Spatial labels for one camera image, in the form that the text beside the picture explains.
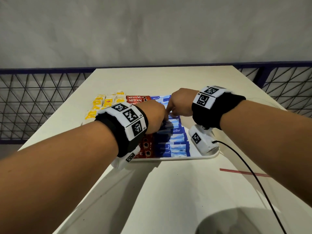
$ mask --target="white table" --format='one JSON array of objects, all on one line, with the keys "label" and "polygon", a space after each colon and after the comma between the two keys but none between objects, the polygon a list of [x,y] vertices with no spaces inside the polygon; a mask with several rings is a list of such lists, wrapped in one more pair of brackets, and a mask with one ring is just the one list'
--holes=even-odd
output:
[{"label": "white table", "polygon": [[[232,66],[97,69],[22,148],[80,126],[97,94],[166,95],[213,84],[281,108]],[[262,172],[222,131],[214,133]],[[120,172],[110,166],[55,233],[183,234],[199,226],[197,233],[282,233],[254,177],[220,168],[248,170],[225,146],[213,159],[133,162]],[[312,209],[272,178],[259,180],[288,234],[311,233]]]}]

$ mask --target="wristband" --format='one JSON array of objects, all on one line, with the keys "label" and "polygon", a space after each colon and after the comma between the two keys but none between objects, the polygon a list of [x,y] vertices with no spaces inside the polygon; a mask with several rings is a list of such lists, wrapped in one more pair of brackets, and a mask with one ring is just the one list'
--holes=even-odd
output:
[{"label": "wristband", "polygon": [[219,86],[207,86],[201,89],[192,103],[193,120],[206,128],[220,128],[220,120],[224,113],[231,111],[244,96],[232,94],[230,90]]},{"label": "wristband", "polygon": [[118,157],[125,156],[138,146],[149,125],[145,113],[126,102],[99,110],[96,121],[105,124],[113,133],[118,144]]}]

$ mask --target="black cable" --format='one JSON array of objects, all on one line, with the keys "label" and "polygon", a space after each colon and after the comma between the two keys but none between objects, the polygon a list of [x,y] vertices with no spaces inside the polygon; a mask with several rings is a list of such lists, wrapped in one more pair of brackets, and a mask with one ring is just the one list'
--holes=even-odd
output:
[{"label": "black cable", "polygon": [[271,204],[271,201],[269,200],[269,197],[267,196],[266,192],[264,191],[264,189],[263,189],[263,187],[262,187],[262,185],[261,185],[261,183],[260,183],[258,177],[257,177],[257,176],[255,175],[255,173],[252,171],[252,169],[251,169],[250,166],[247,164],[247,162],[245,162],[245,160],[244,160],[234,149],[232,149],[232,148],[231,148],[229,145],[227,145],[226,143],[223,143],[222,141],[218,141],[218,140],[215,140],[215,141],[213,141],[212,143],[217,143],[217,142],[218,142],[218,143],[221,143],[221,144],[224,144],[224,145],[227,146],[229,149],[231,149],[234,153],[236,153],[237,156],[238,156],[238,157],[244,162],[244,164],[248,167],[248,169],[251,171],[251,173],[253,174],[253,176],[254,176],[255,179],[257,180],[257,182],[258,182],[258,184],[259,184],[261,190],[263,191],[264,196],[266,197],[266,199],[267,199],[267,201],[268,201],[268,203],[269,203],[269,205],[270,205],[270,207],[271,207],[271,209],[272,209],[272,211],[273,211],[273,213],[274,213],[274,215],[275,215],[275,217],[276,217],[276,219],[277,219],[277,221],[278,221],[278,223],[279,223],[281,229],[283,230],[284,234],[287,234],[287,232],[285,231],[285,228],[283,227],[283,224],[281,223],[281,221],[279,220],[279,217],[278,217],[277,213],[275,212],[275,209],[273,208],[273,205]]}]

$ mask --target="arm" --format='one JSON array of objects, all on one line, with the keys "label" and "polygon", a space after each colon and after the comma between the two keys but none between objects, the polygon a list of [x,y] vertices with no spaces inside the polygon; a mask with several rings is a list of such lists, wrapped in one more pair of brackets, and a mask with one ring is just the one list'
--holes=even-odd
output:
[{"label": "arm", "polygon": [[[167,113],[192,116],[197,92],[174,92]],[[220,127],[261,169],[312,206],[310,118],[244,100],[222,115]]]},{"label": "arm", "polygon": [[[137,104],[154,133],[162,104]],[[0,233],[52,233],[74,210],[118,154],[101,122],[58,134],[0,161]]]}]

